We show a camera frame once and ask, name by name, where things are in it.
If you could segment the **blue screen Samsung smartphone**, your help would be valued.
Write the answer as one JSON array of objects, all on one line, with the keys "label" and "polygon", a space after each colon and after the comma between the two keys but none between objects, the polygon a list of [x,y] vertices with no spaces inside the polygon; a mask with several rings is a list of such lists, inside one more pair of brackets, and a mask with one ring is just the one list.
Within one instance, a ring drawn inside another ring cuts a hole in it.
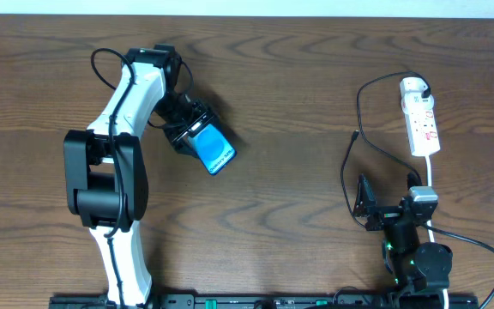
[{"label": "blue screen Samsung smartphone", "polygon": [[214,125],[208,124],[188,141],[211,175],[218,174],[237,154],[236,149]]}]

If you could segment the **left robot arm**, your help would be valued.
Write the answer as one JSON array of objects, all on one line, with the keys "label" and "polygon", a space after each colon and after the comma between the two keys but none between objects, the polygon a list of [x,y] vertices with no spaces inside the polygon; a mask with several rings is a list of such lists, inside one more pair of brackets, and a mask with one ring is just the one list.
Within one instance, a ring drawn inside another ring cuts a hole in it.
[{"label": "left robot arm", "polygon": [[187,65],[172,45],[118,53],[121,79],[103,112],[63,140],[69,211],[95,238],[109,289],[104,308],[145,308],[152,277],[144,260],[140,220],[148,206],[148,175],[141,139],[157,114],[159,130],[180,154],[197,158],[215,175],[236,151],[211,108],[176,91]]}]

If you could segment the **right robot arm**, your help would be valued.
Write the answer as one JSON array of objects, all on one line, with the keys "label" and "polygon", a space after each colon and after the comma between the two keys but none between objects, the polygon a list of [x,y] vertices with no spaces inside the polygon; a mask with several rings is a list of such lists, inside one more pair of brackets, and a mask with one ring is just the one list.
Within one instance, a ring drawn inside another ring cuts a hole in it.
[{"label": "right robot arm", "polygon": [[353,214],[366,219],[368,232],[384,232],[384,258],[397,280],[389,293],[393,306],[413,296],[436,296],[443,301],[449,287],[452,251],[436,242],[422,243],[417,227],[429,221],[438,205],[430,186],[414,185],[396,206],[379,206],[368,179],[358,176],[358,193]]}]

